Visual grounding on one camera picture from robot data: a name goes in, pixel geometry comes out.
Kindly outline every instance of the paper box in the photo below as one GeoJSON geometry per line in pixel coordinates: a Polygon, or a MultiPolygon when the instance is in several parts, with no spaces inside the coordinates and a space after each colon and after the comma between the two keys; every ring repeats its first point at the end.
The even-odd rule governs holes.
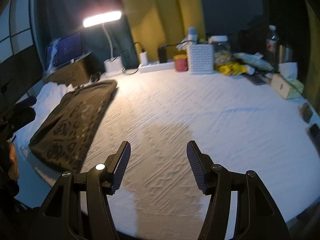
{"type": "Polygon", "coordinates": [[[304,85],[299,80],[295,79],[286,81],[279,74],[273,75],[271,87],[283,99],[298,98],[304,89],[304,85]]]}
{"type": "Polygon", "coordinates": [[[70,65],[60,68],[48,77],[42,78],[43,82],[45,84],[55,82],[58,85],[66,84],[67,86],[72,84],[74,87],[88,83],[91,77],[87,66],[88,56],[89,54],[70,65]]]}

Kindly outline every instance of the bed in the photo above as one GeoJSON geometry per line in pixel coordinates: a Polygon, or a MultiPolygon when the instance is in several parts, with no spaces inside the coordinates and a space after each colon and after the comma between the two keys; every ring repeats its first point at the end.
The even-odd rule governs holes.
{"type": "MultiPolygon", "coordinates": [[[[82,172],[103,163],[123,140],[131,143],[121,187],[108,196],[117,230],[142,239],[197,239],[210,197],[197,188],[188,163],[190,140],[229,171],[255,170],[285,221],[320,196],[319,155],[299,115],[303,98],[283,100],[268,85],[254,86],[242,76],[219,73],[165,70],[114,79],[117,94],[82,172]]],[[[50,185],[59,174],[30,154],[28,142],[72,89],[45,85],[35,105],[36,120],[17,133],[19,150],[50,185]]],[[[312,122],[319,117],[314,115],[312,122]]],[[[226,239],[233,235],[235,215],[233,194],[226,239]]]]}

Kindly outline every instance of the desk lamp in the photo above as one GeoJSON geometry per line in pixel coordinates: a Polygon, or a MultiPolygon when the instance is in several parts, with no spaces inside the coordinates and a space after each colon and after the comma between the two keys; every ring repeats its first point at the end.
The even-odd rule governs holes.
{"type": "Polygon", "coordinates": [[[98,25],[101,24],[102,29],[109,41],[109,45],[110,45],[110,51],[111,51],[111,58],[109,60],[106,60],[104,62],[105,65],[105,69],[107,73],[121,73],[122,69],[123,69],[123,65],[122,65],[122,61],[121,61],[121,57],[113,57],[113,45],[112,45],[112,41],[110,39],[110,35],[106,30],[106,27],[104,25],[104,23],[106,22],[112,22],[112,21],[117,21],[121,18],[122,16],[122,12],[121,11],[113,11],[113,12],[107,12],[104,14],[98,14],[95,16],[91,16],[91,17],[87,17],[86,19],[83,20],[83,26],[85,28],[90,27],[90,26],[94,26],[94,25],[98,25]]]}

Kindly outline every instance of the water bottle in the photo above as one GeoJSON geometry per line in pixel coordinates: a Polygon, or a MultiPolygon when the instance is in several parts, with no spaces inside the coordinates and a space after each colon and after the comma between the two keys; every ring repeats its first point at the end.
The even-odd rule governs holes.
{"type": "Polygon", "coordinates": [[[278,71],[278,64],[277,64],[277,43],[279,41],[279,37],[276,34],[276,26],[274,25],[270,25],[269,26],[269,33],[267,36],[267,54],[266,54],[266,58],[267,61],[273,65],[273,67],[275,68],[275,71],[278,71]]]}

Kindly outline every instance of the glass jar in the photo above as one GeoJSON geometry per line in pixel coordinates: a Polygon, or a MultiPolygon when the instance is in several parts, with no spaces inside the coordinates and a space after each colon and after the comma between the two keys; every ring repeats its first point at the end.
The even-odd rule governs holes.
{"type": "Polygon", "coordinates": [[[231,47],[228,42],[228,36],[212,36],[209,42],[213,45],[215,66],[231,62],[231,47]]]}

